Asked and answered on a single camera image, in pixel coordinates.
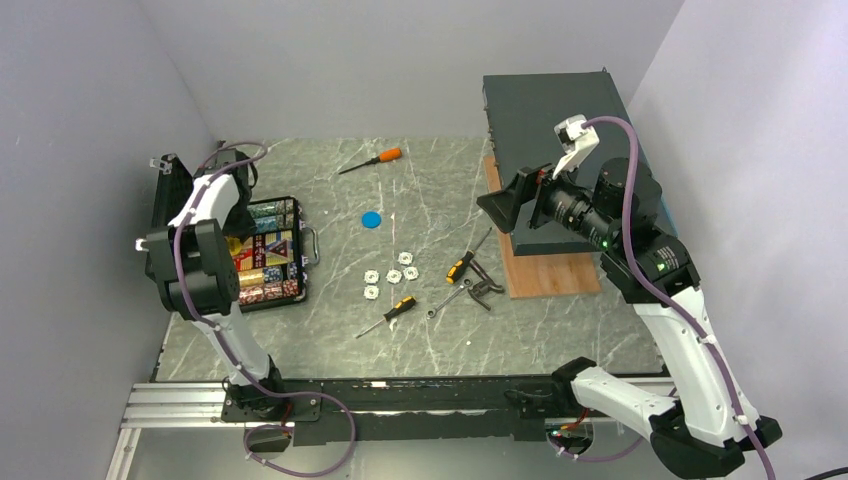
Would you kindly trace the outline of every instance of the wooden board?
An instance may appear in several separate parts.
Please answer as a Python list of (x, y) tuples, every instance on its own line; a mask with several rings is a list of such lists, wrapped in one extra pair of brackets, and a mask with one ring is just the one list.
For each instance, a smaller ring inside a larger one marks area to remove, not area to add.
[[(483, 159), (489, 191), (500, 190), (495, 157)], [(497, 232), (510, 298), (550, 297), (601, 291), (592, 256), (588, 253), (528, 255), (512, 253), (509, 235)]]

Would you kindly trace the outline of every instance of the white wall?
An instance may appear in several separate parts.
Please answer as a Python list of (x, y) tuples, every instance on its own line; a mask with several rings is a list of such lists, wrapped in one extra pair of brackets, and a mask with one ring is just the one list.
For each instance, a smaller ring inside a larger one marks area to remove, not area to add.
[(606, 66), (628, 101), (682, 0), (140, 0), (221, 138), (483, 135), (482, 76)]
[(846, 2), (687, 0), (629, 106), (778, 478), (846, 463), (846, 52)]
[(129, 0), (0, 6), (0, 478), (103, 478), (168, 315), (132, 240), (213, 141)]

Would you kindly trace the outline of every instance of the blue disc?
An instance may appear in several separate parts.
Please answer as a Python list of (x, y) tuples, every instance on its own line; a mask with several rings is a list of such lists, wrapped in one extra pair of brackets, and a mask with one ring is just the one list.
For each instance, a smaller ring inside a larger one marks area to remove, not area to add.
[(365, 228), (377, 228), (380, 226), (380, 222), (382, 221), (383, 219), (380, 218), (380, 214), (377, 212), (365, 212), (365, 214), (362, 215), (362, 225)]

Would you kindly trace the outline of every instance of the gray floor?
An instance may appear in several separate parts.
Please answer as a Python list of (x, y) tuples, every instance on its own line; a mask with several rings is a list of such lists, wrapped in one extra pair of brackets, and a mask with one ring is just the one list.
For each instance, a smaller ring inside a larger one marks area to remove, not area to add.
[[(394, 146), (390, 164), (337, 172)], [(309, 299), (300, 305), (247, 314), (256, 339), (284, 377), (397, 377), (546, 374), (577, 356), (614, 373), (660, 368), (653, 341), (632, 309), (602, 278), (594, 295), (510, 300), (490, 296), (487, 313), (463, 295), (428, 321), (425, 312), (452, 287), (446, 270), (490, 225), (476, 206), (486, 193), (482, 138), (283, 140), (259, 163), (254, 199), (293, 195), (320, 232), (322, 262), (309, 271)], [(368, 230), (361, 215), (383, 223)], [(447, 229), (445, 220), (450, 223)], [(363, 297), (363, 273), (385, 275), (401, 251), (415, 255), (421, 276), (397, 286), (381, 279), (380, 297)], [(503, 280), (497, 238), (478, 260)], [(390, 332), (354, 340), (404, 295), (419, 305)], [(158, 380), (217, 380), (225, 369), (191, 324), (174, 319)]]

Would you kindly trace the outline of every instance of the screwdriver shaft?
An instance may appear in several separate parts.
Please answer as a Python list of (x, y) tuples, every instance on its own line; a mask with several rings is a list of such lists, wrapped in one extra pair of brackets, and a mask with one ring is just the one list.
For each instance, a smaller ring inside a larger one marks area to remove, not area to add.
[(386, 321), (385, 319), (381, 318), (381, 319), (380, 319), (380, 320), (378, 320), (378, 321), (377, 321), (377, 323), (375, 323), (374, 325), (371, 325), (370, 327), (366, 328), (365, 330), (363, 330), (363, 331), (359, 332), (359, 333), (356, 335), (356, 337), (355, 337), (355, 338), (359, 338), (359, 337), (361, 337), (361, 336), (363, 336), (363, 335), (367, 334), (367, 333), (368, 333), (368, 332), (370, 332), (371, 330), (374, 330), (375, 328), (377, 328), (377, 327), (379, 327), (380, 325), (382, 325), (382, 324), (383, 324), (383, 322), (385, 322), (385, 321)]
[(480, 239), (480, 241), (479, 241), (479, 242), (477, 242), (477, 243), (474, 245), (474, 247), (473, 247), (473, 248), (471, 248), (471, 251), (472, 251), (472, 252), (476, 252), (476, 251), (477, 251), (477, 249), (478, 249), (478, 248), (480, 248), (480, 245), (483, 245), (483, 242), (485, 242), (485, 241), (486, 241), (486, 238), (489, 236), (489, 234), (490, 234), (490, 233), (492, 233), (492, 227), (489, 227), (489, 229), (488, 229), (488, 230), (486, 230), (486, 233), (484, 233), (484, 234), (483, 234), (483, 238), (481, 238), (481, 239)]
[(350, 168), (348, 168), (348, 169), (342, 170), (341, 172), (339, 172), (339, 175), (341, 175), (341, 174), (343, 174), (343, 173), (350, 172), (350, 171), (352, 171), (352, 170), (356, 170), (357, 168), (367, 167), (368, 165), (374, 165), (375, 163), (377, 163), (377, 162), (372, 162), (372, 161), (370, 161), (370, 160), (369, 160), (369, 161), (367, 161), (367, 162), (365, 162), (365, 163), (360, 163), (359, 165), (357, 165), (357, 166), (355, 166), (355, 167), (350, 167)]

